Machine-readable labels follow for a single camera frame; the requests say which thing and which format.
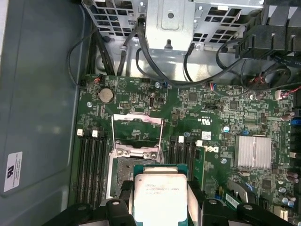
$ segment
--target wire bundle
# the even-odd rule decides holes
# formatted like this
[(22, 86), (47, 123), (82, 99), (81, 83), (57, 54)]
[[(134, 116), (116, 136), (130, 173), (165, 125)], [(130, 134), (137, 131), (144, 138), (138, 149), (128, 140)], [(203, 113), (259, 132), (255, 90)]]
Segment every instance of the wire bundle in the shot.
[[(69, 76), (72, 80), (72, 82), (79, 88), (79, 89), (87, 89), (89, 86), (93, 85), (94, 83), (92, 84), (89, 84), (87, 86), (81, 86), (79, 85), (73, 75), (72, 75), (72, 72), (71, 72), (71, 65), (70, 65), (70, 58), (71, 58), (71, 53), (72, 51), (80, 44), (82, 43), (83, 41), (85, 41), (86, 39), (88, 39), (91, 35), (93, 35), (95, 32), (97, 31), (97, 34), (96, 34), (96, 44), (100, 50), (100, 54), (101, 54), (101, 57), (103, 59), (103, 64), (104, 64), (104, 67), (105, 67), (105, 71), (107, 73), (107, 75), (115, 75), (114, 73), (114, 69), (113, 69), (113, 65), (112, 65), (112, 62), (111, 62), (111, 58), (109, 56), (109, 53), (105, 47), (105, 44), (104, 44), (104, 41), (103, 41), (103, 38), (101, 36), (101, 34), (98, 32), (98, 29), (95, 28), (88, 36), (82, 38), (79, 42), (77, 42), (69, 51), (68, 51), (68, 54), (67, 54), (67, 65), (68, 65), (68, 73), (69, 73)], [(290, 70), (286, 67), (278, 67), (278, 68), (274, 68), (274, 67), (270, 67), (268, 68), (266, 71), (264, 71), (262, 74), (260, 74), (258, 76), (258, 78), (255, 78), (254, 81), (255, 83), (252, 85), (252, 86), (248, 86), (247, 84), (245, 84), (245, 82), (243, 81), (243, 73), (244, 73), (244, 68), (245, 68), (245, 65), (246, 65), (246, 60), (244, 60), (243, 64), (242, 64), (242, 67), (241, 67), (241, 72), (238, 73), (234, 70), (232, 70), (235, 66), (237, 66), (238, 64), (240, 64), (243, 60), (239, 59), (237, 61), (235, 61), (234, 63), (232, 63), (230, 66), (226, 67), (219, 59), (219, 53), (220, 51), (225, 48), (226, 46), (228, 46), (229, 44), (232, 44), (232, 43), (239, 43), (241, 41), (241, 39), (236, 39), (236, 40), (230, 40), (226, 43), (224, 43), (216, 52), (216, 55), (215, 55), (215, 58), (216, 58), (216, 62), (218, 64), (218, 66), (222, 69), (221, 72), (211, 76), (211, 77), (208, 77), (206, 79), (203, 79), (203, 80), (200, 80), (200, 81), (192, 81), (190, 75), (189, 75), (189, 72), (188, 72), (188, 68), (187, 68), (187, 61), (188, 61), (188, 57), (191, 55), (192, 51), (194, 50), (194, 43), (192, 43), (184, 57), (184, 62), (183, 62), (183, 67), (184, 67), (184, 71), (185, 71), (185, 74), (189, 80), (189, 82), (185, 82), (185, 81), (172, 81), (170, 80), (159, 68), (158, 66), (155, 64), (155, 62), (152, 60), (150, 54), (149, 54), (149, 51), (148, 51), (148, 44), (147, 44), (147, 41), (146, 41), (146, 38), (145, 38), (145, 34), (144, 34), (144, 21), (143, 20), (139, 20), (138, 22), (138, 25), (137, 27), (134, 28), (134, 30), (130, 33), (130, 35), (127, 37), (127, 39), (125, 40), (124, 44), (123, 44), (123, 51), (121, 53), (121, 58), (120, 58), (120, 64), (119, 64), (119, 67), (118, 67), (118, 70), (117, 70), (117, 76), (121, 76), (122, 75), (122, 72), (123, 72), (123, 68), (124, 68), (124, 64), (125, 64), (125, 61), (126, 61), (126, 56), (127, 56), (127, 46), (130, 42), (130, 40), (136, 35), (136, 33), (138, 34), (138, 39), (139, 39), (139, 42), (140, 42), (140, 46), (141, 48), (137, 50), (136, 52), (136, 56), (135, 56), (135, 62), (136, 62), (136, 66), (137, 66), (137, 69), (139, 70), (139, 72), (141, 74), (143, 74), (144, 76), (154, 80), (154, 81), (158, 81), (160, 83), (163, 83), (163, 82), (166, 82), (174, 87), (177, 87), (177, 88), (190, 88), (190, 87), (195, 87), (195, 86), (199, 86), (199, 85), (204, 85), (204, 84), (207, 84), (217, 78), (220, 78), (221, 76), (223, 76), (224, 74), (226, 73), (233, 73), (235, 74), (236, 76), (239, 76), (240, 77), (240, 81), (241, 81), (241, 85), (244, 87), (245, 91), (241, 94), (238, 94), (238, 95), (227, 95), (227, 94), (221, 94), (219, 93), (217, 90), (216, 90), (216, 84), (214, 85), (211, 85), (210, 84), (210, 89), (212, 92), (218, 94), (218, 95), (221, 95), (221, 96), (226, 96), (226, 97), (240, 97), (240, 96), (243, 96), (245, 94), (247, 94), (249, 91), (269, 91), (269, 90), (274, 90), (274, 89), (280, 89), (280, 88), (285, 88), (285, 87), (289, 87), (289, 86), (293, 86), (293, 85), (300, 85), (301, 82), (296, 82), (296, 83), (291, 83), (291, 84), (286, 84), (286, 85), (280, 85), (280, 86), (276, 86), (276, 87), (271, 87), (271, 88), (268, 88), (268, 89), (255, 89), (255, 85), (258, 84), (258, 83), (264, 83), (264, 78), (268, 75), (268, 74), (271, 74), (271, 73), (277, 73), (277, 72), (285, 72), (285, 73), (290, 73)], [(146, 59), (146, 61), (148, 62), (148, 64), (150, 65), (151, 69), (158, 75), (158, 76), (154, 76), (154, 75), (149, 75), (147, 74), (146, 72), (144, 72), (141, 67), (139, 66), (139, 54), (140, 52), (143, 52), (144, 54), (144, 57)]]

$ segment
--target mounting hole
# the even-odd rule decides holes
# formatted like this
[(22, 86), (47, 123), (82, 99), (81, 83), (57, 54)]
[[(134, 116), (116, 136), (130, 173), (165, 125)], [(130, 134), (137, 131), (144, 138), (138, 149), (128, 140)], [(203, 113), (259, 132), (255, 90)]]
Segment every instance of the mounting hole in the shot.
[(173, 13), (169, 13), (167, 16), (168, 16), (169, 19), (172, 19), (174, 17), (174, 14)]

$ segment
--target ram slot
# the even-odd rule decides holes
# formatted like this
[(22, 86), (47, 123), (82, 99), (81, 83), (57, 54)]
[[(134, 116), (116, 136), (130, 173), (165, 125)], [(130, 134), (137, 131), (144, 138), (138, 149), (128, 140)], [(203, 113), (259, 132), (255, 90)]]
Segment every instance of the ram slot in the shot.
[(188, 180), (192, 180), (193, 177), (193, 168), (194, 168), (194, 159), (196, 153), (196, 147), (194, 142), (190, 138), (188, 138), (185, 142), (185, 153), (186, 153), (186, 161), (188, 168)]
[(92, 160), (91, 160), (91, 168), (92, 168), (92, 172), (91, 172), (91, 195), (90, 195), (90, 204), (95, 207), (96, 203), (95, 203), (95, 197), (97, 196), (97, 167), (98, 167), (98, 156), (99, 156), (99, 144), (100, 141), (99, 140), (95, 140), (95, 148), (94, 153), (92, 155)]
[(88, 191), (89, 191), (89, 180), (90, 180), (90, 165), (91, 165), (91, 154), (93, 148), (93, 140), (89, 139), (88, 144), (85, 149), (85, 159), (84, 159), (84, 180), (82, 182), (83, 188), (83, 199), (84, 203), (88, 202)]
[(171, 136), (169, 140), (169, 150), (168, 150), (168, 163), (176, 164), (176, 137)]
[(178, 143), (178, 161), (177, 164), (186, 163), (186, 145), (185, 143)]
[(79, 154), (79, 171), (78, 171), (78, 183), (77, 183), (77, 203), (82, 203), (84, 199), (84, 184), (85, 184), (85, 169), (86, 169), (86, 155), (87, 149), (90, 145), (90, 139), (88, 137), (81, 138), (80, 141), (80, 154)]
[(105, 176), (105, 164), (107, 159), (107, 140), (105, 137), (101, 138), (99, 145), (99, 159), (98, 159), (98, 195), (96, 198), (96, 204), (99, 205), (103, 197), (103, 188), (104, 188), (104, 176)]

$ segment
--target aluminum heatsink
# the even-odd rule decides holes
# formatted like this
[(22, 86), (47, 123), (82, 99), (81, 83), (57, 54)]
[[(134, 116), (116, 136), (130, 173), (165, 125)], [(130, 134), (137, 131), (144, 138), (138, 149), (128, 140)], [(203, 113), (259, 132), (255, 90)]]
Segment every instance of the aluminum heatsink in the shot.
[(234, 163), (236, 167), (270, 169), (272, 139), (236, 136)]

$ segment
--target motherboard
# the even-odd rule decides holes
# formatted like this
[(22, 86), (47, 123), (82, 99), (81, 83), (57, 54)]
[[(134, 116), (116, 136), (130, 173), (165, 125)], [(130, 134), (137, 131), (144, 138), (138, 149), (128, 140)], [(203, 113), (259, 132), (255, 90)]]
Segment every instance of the motherboard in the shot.
[(293, 96), (228, 97), (240, 86), (178, 89), (146, 78), (86, 75), (79, 95), (69, 205), (118, 197), (139, 164), (188, 166), (207, 197), (235, 208), (246, 187), (265, 209), (298, 221), (290, 168)]

